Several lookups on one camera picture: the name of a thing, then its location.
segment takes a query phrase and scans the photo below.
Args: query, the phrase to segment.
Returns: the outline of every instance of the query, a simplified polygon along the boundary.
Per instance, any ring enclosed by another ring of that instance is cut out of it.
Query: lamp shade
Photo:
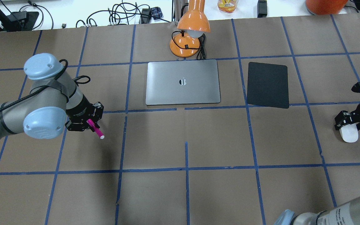
[[[188,11],[181,17],[177,29],[210,32],[209,21],[204,14],[205,0],[190,0]]]

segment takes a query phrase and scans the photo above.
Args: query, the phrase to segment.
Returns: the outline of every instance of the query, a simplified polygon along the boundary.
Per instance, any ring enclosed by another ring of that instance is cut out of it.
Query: laptop
[[[220,89],[216,60],[148,63],[145,104],[219,102]]]

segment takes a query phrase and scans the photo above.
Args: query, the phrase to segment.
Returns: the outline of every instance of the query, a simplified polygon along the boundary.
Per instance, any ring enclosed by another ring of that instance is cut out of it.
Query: power adapter
[[[12,12],[10,15],[7,16],[7,18],[11,21],[11,22],[16,22],[16,21],[24,21],[27,22],[28,17],[27,17],[27,12],[23,11],[23,12]]]
[[[258,0],[257,2],[257,17],[262,18],[268,15],[268,3],[266,0]]]
[[[151,10],[148,8],[143,8],[141,10],[141,17],[140,17],[140,21],[138,22],[139,24],[149,24],[151,21]]]

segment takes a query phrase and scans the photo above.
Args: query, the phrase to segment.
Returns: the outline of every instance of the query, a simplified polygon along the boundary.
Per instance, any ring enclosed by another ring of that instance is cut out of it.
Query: orange desk lamp
[[[199,37],[209,33],[209,21],[204,14],[205,0],[190,0],[188,11],[181,17],[177,29],[181,30],[170,41],[170,50],[178,57],[191,57],[200,48]]]

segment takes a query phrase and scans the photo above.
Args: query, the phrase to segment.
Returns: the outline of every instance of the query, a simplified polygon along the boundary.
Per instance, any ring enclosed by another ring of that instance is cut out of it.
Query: black mount
[[[87,120],[91,119],[94,122],[95,127],[100,128],[97,122],[102,119],[103,112],[104,106],[100,102],[97,102],[93,105],[89,104],[82,111],[83,114],[77,114],[75,116],[69,115],[70,120],[66,122],[65,126],[69,131],[84,131],[86,129],[90,129],[94,132],[94,129],[90,127],[90,125],[87,123]]]

